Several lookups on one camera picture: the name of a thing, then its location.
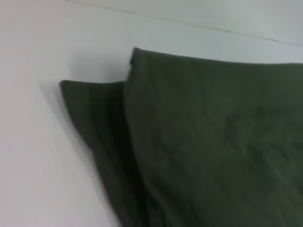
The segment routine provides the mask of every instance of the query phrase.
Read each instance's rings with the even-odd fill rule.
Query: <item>white surface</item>
[[[0,3],[0,227],[118,226],[62,105],[60,80],[122,80],[134,46],[303,62],[302,47],[278,42],[62,0]]]
[[[302,0],[67,0],[303,45]]]

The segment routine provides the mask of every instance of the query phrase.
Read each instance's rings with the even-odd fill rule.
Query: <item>pillow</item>
[[[125,122],[123,87],[124,82],[61,82],[71,120],[93,153],[122,226],[147,227],[149,200],[146,199]]]
[[[125,111],[166,226],[303,226],[303,65],[135,49]]]

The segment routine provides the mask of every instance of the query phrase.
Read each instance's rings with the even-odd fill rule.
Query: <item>pillowcase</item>
[[[93,153],[108,198],[124,227],[148,227],[145,189],[134,159],[123,104],[124,82],[62,81],[71,120]]]
[[[303,226],[303,65],[135,49],[125,111],[166,226]]]

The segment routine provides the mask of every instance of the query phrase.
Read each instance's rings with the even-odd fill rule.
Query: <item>green fabric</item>
[[[148,227],[147,206],[152,208],[153,204],[146,197],[134,159],[125,122],[123,87],[123,82],[61,82],[71,120],[93,153],[122,226]]]
[[[303,227],[303,65],[135,49],[125,111],[167,227]]]

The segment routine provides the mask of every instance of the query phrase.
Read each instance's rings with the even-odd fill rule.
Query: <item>dark green pillow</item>
[[[123,87],[124,82],[61,82],[71,120],[93,153],[122,226],[148,227],[150,200],[146,198],[129,139]]]
[[[125,110],[166,226],[303,226],[303,65],[135,49]]]

